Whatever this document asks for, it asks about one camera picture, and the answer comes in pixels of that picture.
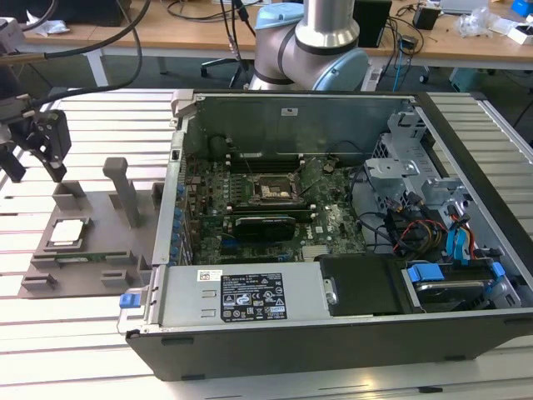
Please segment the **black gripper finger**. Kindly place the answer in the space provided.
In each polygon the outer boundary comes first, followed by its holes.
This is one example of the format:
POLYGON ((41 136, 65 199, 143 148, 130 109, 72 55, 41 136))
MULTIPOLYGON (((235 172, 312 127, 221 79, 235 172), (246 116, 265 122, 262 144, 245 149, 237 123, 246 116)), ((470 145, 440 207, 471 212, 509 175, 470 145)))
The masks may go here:
POLYGON ((63 160, 70 150, 70 132, 64 111, 53 109, 36 113, 26 136, 27 151, 38 159, 55 183, 66 172, 63 160))
POLYGON ((24 177, 24 166, 12 153, 13 149, 14 147, 10 144, 1 144, 1 169, 7 174, 12 182, 19 183, 24 177))

